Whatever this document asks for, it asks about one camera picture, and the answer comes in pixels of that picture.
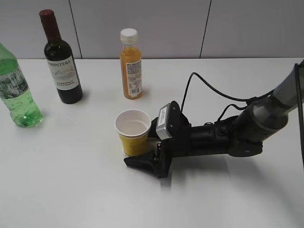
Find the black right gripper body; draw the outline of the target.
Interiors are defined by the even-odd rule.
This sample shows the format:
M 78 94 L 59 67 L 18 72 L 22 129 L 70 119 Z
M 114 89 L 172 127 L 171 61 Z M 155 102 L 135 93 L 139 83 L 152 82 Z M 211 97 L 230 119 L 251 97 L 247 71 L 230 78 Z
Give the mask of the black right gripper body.
M 232 123 L 236 116 L 225 120 L 192 126 L 180 111 L 176 101 L 170 102 L 169 123 L 172 137 L 160 141 L 156 155 L 159 157 L 161 178 L 168 177 L 171 161 L 177 157 L 227 154 L 232 142 Z

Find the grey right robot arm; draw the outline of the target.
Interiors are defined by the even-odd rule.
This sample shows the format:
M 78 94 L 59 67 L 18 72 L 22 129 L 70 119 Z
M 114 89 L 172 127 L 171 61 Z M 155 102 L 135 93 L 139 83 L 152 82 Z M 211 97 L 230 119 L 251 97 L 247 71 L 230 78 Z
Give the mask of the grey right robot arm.
M 304 127 L 304 65 L 295 64 L 275 89 L 245 99 L 239 115 L 202 126 L 192 126 L 183 113 L 183 104 L 172 101 L 160 109 L 152 121 L 149 138 L 156 148 L 142 155 L 125 158 L 126 166 L 166 178 L 171 161 L 177 157 L 227 154 L 251 157 L 263 150 L 263 141 L 283 129 L 288 115 L 298 110 L 299 127 Z

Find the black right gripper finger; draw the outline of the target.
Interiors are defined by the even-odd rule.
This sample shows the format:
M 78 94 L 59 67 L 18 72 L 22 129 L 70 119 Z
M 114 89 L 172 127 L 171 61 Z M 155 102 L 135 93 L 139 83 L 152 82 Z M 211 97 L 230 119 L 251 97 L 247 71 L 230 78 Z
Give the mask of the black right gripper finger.
M 150 127 L 150 130 L 149 130 L 149 133 L 148 133 L 148 138 L 152 138 L 152 139 L 158 139 L 159 138 L 157 133 L 156 133 L 157 122 L 158 122 L 158 117 L 154 118 L 151 121 L 151 127 Z
M 147 152 L 137 156 L 130 156 L 124 158 L 123 161 L 127 167 L 150 172 L 158 178 L 162 177 L 162 173 L 159 169 L 159 157 L 154 152 Z

